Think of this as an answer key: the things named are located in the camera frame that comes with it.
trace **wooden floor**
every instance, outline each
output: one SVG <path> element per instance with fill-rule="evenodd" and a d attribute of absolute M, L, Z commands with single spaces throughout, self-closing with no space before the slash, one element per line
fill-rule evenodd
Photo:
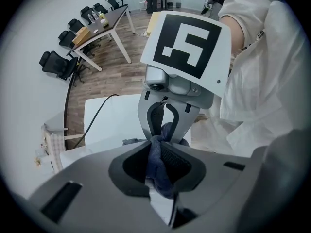
<path fill-rule="evenodd" d="M 188 9 L 175 10 L 200 14 L 198 11 Z M 151 14 L 147 14 L 146 11 L 132 11 L 131 18 L 136 32 L 142 34 L 147 30 Z M 139 61 L 148 38 L 133 34 L 125 15 L 120 20 L 116 31 L 132 63 L 127 63 L 114 40 L 108 41 L 103 37 L 99 42 L 101 46 L 92 51 L 95 57 L 90 57 L 103 70 L 99 72 L 87 62 L 82 62 L 91 67 L 91 70 L 86 69 L 82 72 L 81 78 L 85 81 L 84 84 L 77 80 L 76 87 L 71 88 L 67 109 L 68 135 L 84 133 L 84 106 L 87 99 L 108 97 L 114 93 L 139 94 L 142 91 L 146 65 Z M 72 149 L 76 142 L 77 139 L 68 140 L 68 149 Z"/>

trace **white shirt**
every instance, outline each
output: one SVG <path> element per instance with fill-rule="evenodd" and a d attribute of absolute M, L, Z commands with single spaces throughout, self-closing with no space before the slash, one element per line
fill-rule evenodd
<path fill-rule="evenodd" d="M 234 18 L 244 46 L 251 46 L 235 59 L 223 98 L 215 98 L 205 112 L 210 118 L 196 123 L 191 135 L 202 134 L 203 127 L 209 150 L 249 157 L 294 128 L 279 94 L 307 67 L 310 49 L 300 24 L 280 0 L 225 0 L 218 16 Z M 262 29 L 266 34 L 256 41 Z"/>

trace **blue cloth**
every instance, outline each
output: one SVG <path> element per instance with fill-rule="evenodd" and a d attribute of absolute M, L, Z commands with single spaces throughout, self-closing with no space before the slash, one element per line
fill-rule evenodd
<path fill-rule="evenodd" d="M 166 123 L 161 127 L 161 135 L 155 135 L 150 138 L 151 147 L 148 156 L 148 163 L 146 167 L 146 178 L 151 181 L 153 187 L 162 196 L 173 198 L 173 185 L 167 175 L 165 165 L 161 159 L 161 142 L 168 141 L 168 134 L 172 123 Z M 143 141 L 142 139 L 123 140 L 123 145 Z M 185 139 L 180 141 L 181 145 L 189 146 Z"/>

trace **black cable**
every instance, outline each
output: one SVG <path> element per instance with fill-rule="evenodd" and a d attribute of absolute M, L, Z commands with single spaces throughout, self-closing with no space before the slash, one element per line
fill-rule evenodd
<path fill-rule="evenodd" d="M 91 123 L 89 124 L 87 130 L 85 131 L 85 133 L 83 134 L 83 136 L 79 139 L 79 141 L 74 145 L 74 147 L 73 147 L 72 149 L 75 149 L 75 148 L 79 145 L 79 143 L 84 139 L 84 137 L 86 136 L 88 130 L 91 128 L 91 126 L 92 126 L 92 124 L 93 124 L 95 118 L 97 117 L 97 114 L 100 112 L 100 110 L 102 109 L 102 107 L 103 107 L 103 105 L 106 103 L 106 101 L 107 101 L 109 98 L 111 98 L 112 96 L 118 96 L 118 94 L 112 94 L 112 95 L 110 95 L 108 98 L 105 99 L 105 101 L 102 103 L 102 105 L 100 106 L 100 108 L 99 108 L 98 111 L 96 112 L 95 116 L 93 117 L 93 119 L 92 119 Z"/>

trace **sleeve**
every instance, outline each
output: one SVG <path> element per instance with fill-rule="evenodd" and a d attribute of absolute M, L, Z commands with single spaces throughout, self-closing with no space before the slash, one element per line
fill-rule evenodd
<path fill-rule="evenodd" d="M 263 30 L 270 4 L 276 0 L 225 0 L 218 16 L 234 18 L 244 33 L 244 47 L 255 42 Z"/>

